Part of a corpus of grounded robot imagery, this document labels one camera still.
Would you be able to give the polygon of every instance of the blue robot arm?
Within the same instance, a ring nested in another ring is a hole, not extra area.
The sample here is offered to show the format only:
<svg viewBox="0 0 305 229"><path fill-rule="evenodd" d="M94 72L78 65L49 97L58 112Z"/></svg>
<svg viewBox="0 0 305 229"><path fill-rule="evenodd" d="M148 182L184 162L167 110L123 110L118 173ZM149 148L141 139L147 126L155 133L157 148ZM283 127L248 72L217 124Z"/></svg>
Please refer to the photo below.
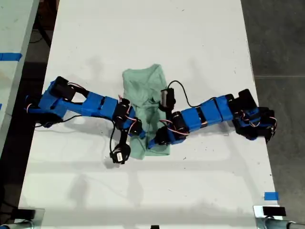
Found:
<svg viewBox="0 0 305 229"><path fill-rule="evenodd" d="M73 97L80 93L85 97L84 102L75 103ZM114 163L124 164L130 154L130 148L126 150L127 135L145 137L141 121L135 117L135 110L129 100L119 100L102 96L90 91L68 80L57 77L52 81L41 98L26 98L26 111L36 123L45 128L53 124L65 122L63 120L67 111L78 113L78 116L98 117L110 120L114 126L121 131L121 140L111 152Z"/></svg>
<svg viewBox="0 0 305 229"><path fill-rule="evenodd" d="M232 94L214 97L202 104L172 113L175 104L173 88L162 92L160 109L166 112L166 120L160 120L160 128L148 148L155 145L178 144L193 131L224 121L232 121L236 132L249 140L264 136L268 142L275 134L276 119L274 111L266 107L257 107L248 89Z"/></svg>

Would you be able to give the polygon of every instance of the gray floor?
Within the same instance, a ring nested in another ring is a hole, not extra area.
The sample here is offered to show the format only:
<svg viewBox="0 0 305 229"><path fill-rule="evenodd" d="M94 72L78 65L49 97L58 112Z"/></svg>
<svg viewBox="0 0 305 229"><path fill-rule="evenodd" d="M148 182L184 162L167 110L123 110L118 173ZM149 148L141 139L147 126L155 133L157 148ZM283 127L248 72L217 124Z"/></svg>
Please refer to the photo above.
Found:
<svg viewBox="0 0 305 229"><path fill-rule="evenodd" d="M268 144L275 188L289 219L305 222L305 0L242 4L259 104L278 119ZM30 44L27 61L46 62L48 54L44 41Z"/></svg>
<svg viewBox="0 0 305 229"><path fill-rule="evenodd" d="M290 220L305 222L305 77L256 77L260 106L275 110L278 127L268 153L280 205Z"/></svg>

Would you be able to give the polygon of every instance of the green towel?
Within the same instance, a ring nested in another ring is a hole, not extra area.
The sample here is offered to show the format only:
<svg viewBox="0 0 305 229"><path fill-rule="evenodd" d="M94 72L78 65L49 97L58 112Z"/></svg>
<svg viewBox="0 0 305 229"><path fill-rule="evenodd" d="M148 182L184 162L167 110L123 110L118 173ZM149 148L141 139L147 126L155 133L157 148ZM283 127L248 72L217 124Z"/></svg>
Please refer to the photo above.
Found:
<svg viewBox="0 0 305 229"><path fill-rule="evenodd" d="M136 116L142 121L146 137L131 138L131 157L143 159L145 156L169 155L168 146L155 146L148 150L148 142L155 137L157 130L163 126L159 119L165 119L165 113L159 107L161 90L166 88L166 81L159 64L146 69L127 69L123 72L124 98L131 101Z"/></svg>

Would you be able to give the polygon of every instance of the dark floor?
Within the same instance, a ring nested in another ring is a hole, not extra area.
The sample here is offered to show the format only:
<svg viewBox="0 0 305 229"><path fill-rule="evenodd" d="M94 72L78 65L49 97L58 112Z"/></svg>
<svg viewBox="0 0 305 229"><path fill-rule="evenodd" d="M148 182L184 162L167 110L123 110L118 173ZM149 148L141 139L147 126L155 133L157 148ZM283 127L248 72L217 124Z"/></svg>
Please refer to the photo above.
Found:
<svg viewBox="0 0 305 229"><path fill-rule="evenodd" d="M305 1L241 0L255 75L305 75Z"/></svg>
<svg viewBox="0 0 305 229"><path fill-rule="evenodd" d="M305 222L305 0L242 0L242 5L259 104L273 108L278 119L276 135L268 144L275 189L289 219ZM29 45L0 160L5 199L14 205L19 201L33 133L32 123L20 121L26 118L20 112L21 98L28 94L25 88L41 93L48 54L44 41ZM16 142L23 145L22 151ZM7 163L16 157L17 163Z"/></svg>

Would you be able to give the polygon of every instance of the white tabletop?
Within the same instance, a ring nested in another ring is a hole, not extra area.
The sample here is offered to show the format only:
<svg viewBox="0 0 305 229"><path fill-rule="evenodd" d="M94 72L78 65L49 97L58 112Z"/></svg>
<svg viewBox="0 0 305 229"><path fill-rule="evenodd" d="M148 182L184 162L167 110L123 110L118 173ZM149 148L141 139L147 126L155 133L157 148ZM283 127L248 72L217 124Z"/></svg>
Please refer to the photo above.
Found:
<svg viewBox="0 0 305 229"><path fill-rule="evenodd" d="M168 83L184 84L192 104L245 88L257 101L239 0L61 0L44 89L60 75L116 98L125 69L153 63ZM174 87L175 109L188 108ZM263 197L274 184L262 138L223 123L170 156L113 167L111 129L83 117L37 129L20 207L45 208L45 227L252 229L253 205L276 204Z"/></svg>
<svg viewBox="0 0 305 229"><path fill-rule="evenodd" d="M38 3L39 0L0 1L0 52L22 54L19 62L0 61L0 156L10 126Z"/></svg>

